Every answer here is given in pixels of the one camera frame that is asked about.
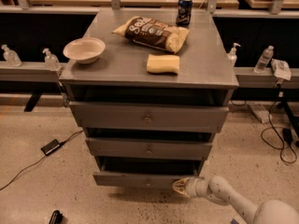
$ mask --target can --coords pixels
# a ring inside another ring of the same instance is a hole
[[[192,13],[192,0],[178,0],[177,25],[188,25]]]

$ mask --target pump bottle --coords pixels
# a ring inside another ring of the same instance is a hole
[[[61,65],[59,64],[57,56],[52,54],[49,51],[49,49],[44,49],[43,53],[46,54],[45,56],[46,68],[48,68],[50,71],[59,71],[62,68]]]
[[[2,45],[1,49],[4,50],[3,57],[9,65],[12,65],[12,66],[20,66],[21,65],[21,59],[18,56],[16,51],[9,49],[6,44]]]
[[[236,62],[236,58],[237,58],[236,55],[235,55],[236,47],[241,47],[241,45],[239,45],[237,43],[234,43],[233,47],[231,48],[231,51],[229,53],[227,53],[228,59],[231,60],[232,67],[235,66],[235,62]]]
[[[269,64],[270,60],[273,56],[274,47],[269,46],[267,49],[265,49],[259,59],[259,61],[256,63],[254,67],[254,73],[262,73],[265,69],[265,67]]]

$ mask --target floor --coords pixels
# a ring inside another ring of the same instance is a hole
[[[3,101],[0,99],[0,188],[22,168],[41,159],[40,148],[49,141],[64,141],[80,130],[69,108],[59,105],[59,100],[54,104],[42,97],[26,113],[26,98],[15,95]],[[299,210],[299,161],[290,165],[281,161],[279,151],[261,139],[269,123],[258,121],[247,105],[230,105],[230,109],[200,176],[223,176],[257,205],[278,199]],[[276,126],[287,126],[286,121],[274,110]],[[271,144],[281,146],[274,132],[265,136]],[[286,150],[284,158],[291,160],[292,154]],[[80,134],[0,191],[0,222],[49,223],[52,212],[59,210],[63,224],[229,224],[233,219],[245,223],[231,206],[187,198],[172,190],[96,186],[92,172],[97,170]]]

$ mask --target white bowl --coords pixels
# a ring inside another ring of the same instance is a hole
[[[64,47],[64,56],[78,63],[93,63],[105,49],[105,43],[94,37],[71,41]]]

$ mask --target white robotic arm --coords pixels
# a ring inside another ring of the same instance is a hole
[[[248,224],[299,224],[299,214],[288,204],[271,200],[257,206],[221,176],[209,181],[201,177],[183,178],[173,184],[173,189],[191,198],[203,197],[216,204],[230,204]]]

